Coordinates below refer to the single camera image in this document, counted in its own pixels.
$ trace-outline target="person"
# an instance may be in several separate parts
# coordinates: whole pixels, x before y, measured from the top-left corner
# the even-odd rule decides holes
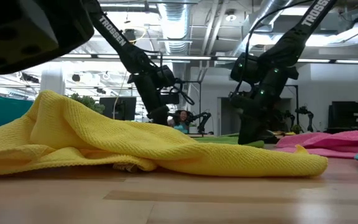
[[[168,125],[175,128],[176,130],[188,134],[189,133],[189,125],[187,124],[188,112],[185,110],[182,111],[178,110],[175,112],[175,114],[177,116],[171,119],[170,121],[168,121]]]

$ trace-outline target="desk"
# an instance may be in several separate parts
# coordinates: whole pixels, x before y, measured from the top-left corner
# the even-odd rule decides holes
[[[314,179],[64,167],[0,178],[0,224],[358,223],[358,162]]]

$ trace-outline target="white wall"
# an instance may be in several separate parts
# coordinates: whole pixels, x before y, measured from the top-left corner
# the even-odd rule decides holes
[[[191,77],[192,80],[196,80],[198,76],[198,67],[191,68]],[[218,121],[219,121],[219,110],[218,108],[218,98],[228,97],[231,91],[234,91],[237,82],[230,81],[230,70],[225,68],[209,68],[203,84],[201,87],[201,112],[209,110],[211,113],[211,118],[205,125],[205,131],[214,131],[215,134],[218,133]],[[250,86],[246,83],[242,84],[241,91],[249,91]],[[295,96],[293,93],[285,88],[281,95],[282,98],[291,98],[295,104]],[[190,111],[194,111],[198,114],[199,104],[198,104],[198,93],[194,88],[190,91],[190,97],[195,101],[195,105],[191,106]]]
[[[328,106],[332,101],[358,101],[358,65],[311,64],[301,67],[300,106],[313,112],[313,124],[320,131],[328,127]],[[304,128],[306,115],[300,116]]]
[[[299,86],[299,104],[307,105],[314,113],[313,124],[320,131],[328,126],[328,106],[332,101],[358,101],[358,65],[307,64],[298,68],[298,80],[289,80],[287,84]],[[191,68],[193,80],[198,76],[198,67]],[[218,133],[218,98],[227,97],[237,83],[229,81],[230,70],[209,68],[204,78],[201,91],[201,112],[209,110],[212,118],[205,126],[206,132]],[[249,91],[250,86],[242,84],[242,89]],[[291,112],[295,114],[295,96],[285,88],[281,97],[291,98]],[[196,104],[191,111],[198,113],[198,93],[192,89],[190,96]],[[308,125],[307,115],[300,115],[304,129]]]

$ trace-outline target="pink towel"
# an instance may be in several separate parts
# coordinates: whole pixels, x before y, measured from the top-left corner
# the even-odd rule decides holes
[[[327,157],[353,158],[358,153],[358,131],[337,134],[307,133],[281,138],[276,147],[278,151],[293,152],[300,144],[310,154]]]

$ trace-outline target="computer monitor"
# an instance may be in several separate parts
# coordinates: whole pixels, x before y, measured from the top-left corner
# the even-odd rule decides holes
[[[114,103],[117,97],[102,97],[99,100],[106,108],[103,115],[113,119]],[[136,97],[119,97],[116,103],[115,119],[122,121],[135,120]]]

